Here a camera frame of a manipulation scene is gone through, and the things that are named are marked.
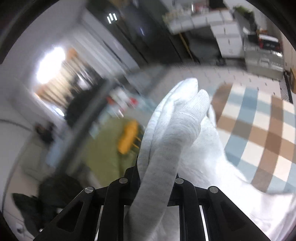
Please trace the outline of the light grey sweatshirt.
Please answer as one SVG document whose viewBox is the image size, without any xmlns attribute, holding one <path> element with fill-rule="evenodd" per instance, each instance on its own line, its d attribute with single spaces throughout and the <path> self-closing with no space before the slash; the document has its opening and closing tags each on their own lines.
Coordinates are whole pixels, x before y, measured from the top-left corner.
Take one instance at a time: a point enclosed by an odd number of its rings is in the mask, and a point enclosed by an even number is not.
<svg viewBox="0 0 296 241">
<path fill-rule="evenodd" d="M 168 201 L 176 177 L 218 187 L 270 240 L 295 227 L 295 195 L 265 194 L 226 158 L 215 113 L 195 78 L 161 101 L 144 132 L 137 159 L 140 187 L 125 217 L 125 240 L 178 240 L 179 212 Z"/>
</svg>

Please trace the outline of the silver suitcase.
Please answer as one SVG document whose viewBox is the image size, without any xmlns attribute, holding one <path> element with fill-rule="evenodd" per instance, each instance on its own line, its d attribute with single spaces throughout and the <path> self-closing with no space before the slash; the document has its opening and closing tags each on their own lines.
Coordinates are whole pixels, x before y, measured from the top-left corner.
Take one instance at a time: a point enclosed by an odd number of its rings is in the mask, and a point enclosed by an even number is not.
<svg viewBox="0 0 296 241">
<path fill-rule="evenodd" d="M 281 52 L 261 49 L 257 44 L 243 42 L 245 64 L 251 74 L 281 81 L 285 71 L 284 56 Z"/>
</svg>

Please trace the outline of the black red shoebox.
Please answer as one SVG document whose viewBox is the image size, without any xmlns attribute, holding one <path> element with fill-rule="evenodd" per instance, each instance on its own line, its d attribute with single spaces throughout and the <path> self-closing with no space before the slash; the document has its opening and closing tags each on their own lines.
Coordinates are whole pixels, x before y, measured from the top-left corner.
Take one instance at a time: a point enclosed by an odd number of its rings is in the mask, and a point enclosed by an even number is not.
<svg viewBox="0 0 296 241">
<path fill-rule="evenodd" d="M 280 47 L 280 42 L 277 38 L 269 36 L 269 35 L 264 35 L 264 34 L 259 34 L 258 35 L 258 43 L 259 47 L 261 49 L 265 50 L 272 50 L 272 51 L 281 51 Z"/>
</svg>

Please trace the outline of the white drawer desk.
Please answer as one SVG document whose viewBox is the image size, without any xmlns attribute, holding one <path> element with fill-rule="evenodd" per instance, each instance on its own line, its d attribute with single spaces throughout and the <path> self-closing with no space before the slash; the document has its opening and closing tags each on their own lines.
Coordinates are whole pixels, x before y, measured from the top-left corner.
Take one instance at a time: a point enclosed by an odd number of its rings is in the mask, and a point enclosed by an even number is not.
<svg viewBox="0 0 296 241">
<path fill-rule="evenodd" d="M 204 37 L 202 31 L 206 28 L 216 41 L 223 58 L 243 58 L 243 39 L 239 23 L 234 19 L 229 9 L 209 11 L 203 14 L 163 16 L 166 27 L 173 35 L 181 33 L 195 33 Z"/>
</svg>

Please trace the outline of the checkered bed sheet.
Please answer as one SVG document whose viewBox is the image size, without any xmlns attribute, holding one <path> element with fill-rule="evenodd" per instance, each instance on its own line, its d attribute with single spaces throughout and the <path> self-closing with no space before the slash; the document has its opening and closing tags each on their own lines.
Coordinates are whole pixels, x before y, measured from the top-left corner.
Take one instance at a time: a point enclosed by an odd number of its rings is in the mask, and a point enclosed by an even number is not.
<svg viewBox="0 0 296 241">
<path fill-rule="evenodd" d="M 196 78 L 212 99 L 228 160 L 255 188 L 295 192 L 295 106 L 282 99 L 282 83 L 238 67 L 160 69 L 149 97 L 159 103 L 180 81 Z"/>
</svg>

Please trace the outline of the dark plant bouquet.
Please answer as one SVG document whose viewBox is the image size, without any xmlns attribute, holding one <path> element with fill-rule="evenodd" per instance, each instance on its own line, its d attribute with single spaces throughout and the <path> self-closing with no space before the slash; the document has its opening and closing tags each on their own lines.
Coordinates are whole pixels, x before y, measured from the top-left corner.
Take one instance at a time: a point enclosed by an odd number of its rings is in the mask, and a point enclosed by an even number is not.
<svg viewBox="0 0 296 241">
<path fill-rule="evenodd" d="M 234 17 L 242 29 L 246 28 L 250 32 L 255 32 L 257 30 L 257 24 L 253 11 L 240 5 L 234 6 L 233 10 Z"/>
</svg>

